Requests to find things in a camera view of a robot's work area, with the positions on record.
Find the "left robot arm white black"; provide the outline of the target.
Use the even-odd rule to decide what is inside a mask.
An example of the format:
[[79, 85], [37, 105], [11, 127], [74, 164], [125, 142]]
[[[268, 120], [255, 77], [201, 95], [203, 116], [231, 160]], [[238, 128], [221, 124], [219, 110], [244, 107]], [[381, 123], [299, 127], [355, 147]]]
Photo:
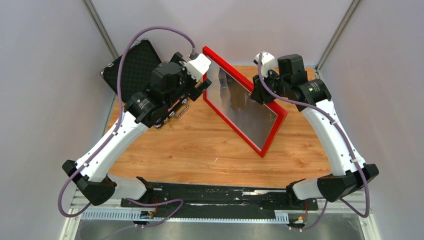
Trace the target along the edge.
[[109, 174], [122, 153], [149, 128], [161, 128], [170, 118], [180, 118], [188, 109], [188, 100], [196, 101], [211, 85], [203, 77], [211, 60], [203, 53], [184, 61], [175, 53], [151, 74], [146, 88], [125, 102], [118, 119], [107, 133], [77, 161], [67, 160], [62, 168], [77, 189], [93, 206], [110, 198], [133, 199], [149, 206], [153, 193], [141, 177], [126, 178]]

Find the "pink wooden picture frame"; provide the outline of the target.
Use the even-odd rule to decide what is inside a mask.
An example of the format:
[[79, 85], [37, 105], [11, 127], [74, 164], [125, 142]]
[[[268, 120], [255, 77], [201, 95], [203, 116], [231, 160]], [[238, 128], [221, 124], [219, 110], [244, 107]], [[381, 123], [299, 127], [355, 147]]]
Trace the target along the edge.
[[260, 156], [264, 157], [288, 112], [275, 102], [251, 99], [254, 83], [208, 46], [202, 53], [211, 61], [204, 79], [211, 85], [204, 101]]

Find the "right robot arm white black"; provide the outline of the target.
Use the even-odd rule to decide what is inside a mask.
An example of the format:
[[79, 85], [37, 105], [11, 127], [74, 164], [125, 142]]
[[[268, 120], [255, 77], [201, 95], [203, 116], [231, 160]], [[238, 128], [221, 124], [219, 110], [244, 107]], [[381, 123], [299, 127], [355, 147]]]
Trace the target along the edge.
[[378, 176], [378, 167], [367, 164], [356, 150], [340, 123], [327, 86], [321, 79], [308, 79], [303, 58], [299, 54], [275, 58], [261, 52], [253, 62], [258, 73], [253, 77], [250, 98], [259, 104], [275, 99], [295, 104], [315, 131], [330, 164], [328, 175], [290, 183], [286, 204], [298, 209], [308, 199], [335, 202], [366, 188]]

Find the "seascape photo print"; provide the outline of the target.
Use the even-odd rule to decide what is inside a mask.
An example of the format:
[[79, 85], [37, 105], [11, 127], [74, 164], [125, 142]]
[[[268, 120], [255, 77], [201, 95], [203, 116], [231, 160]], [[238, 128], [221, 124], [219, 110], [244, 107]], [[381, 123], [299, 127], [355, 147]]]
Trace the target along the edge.
[[207, 100], [261, 150], [278, 115], [268, 106], [251, 100], [250, 91], [217, 63], [211, 63], [206, 76], [211, 80]]

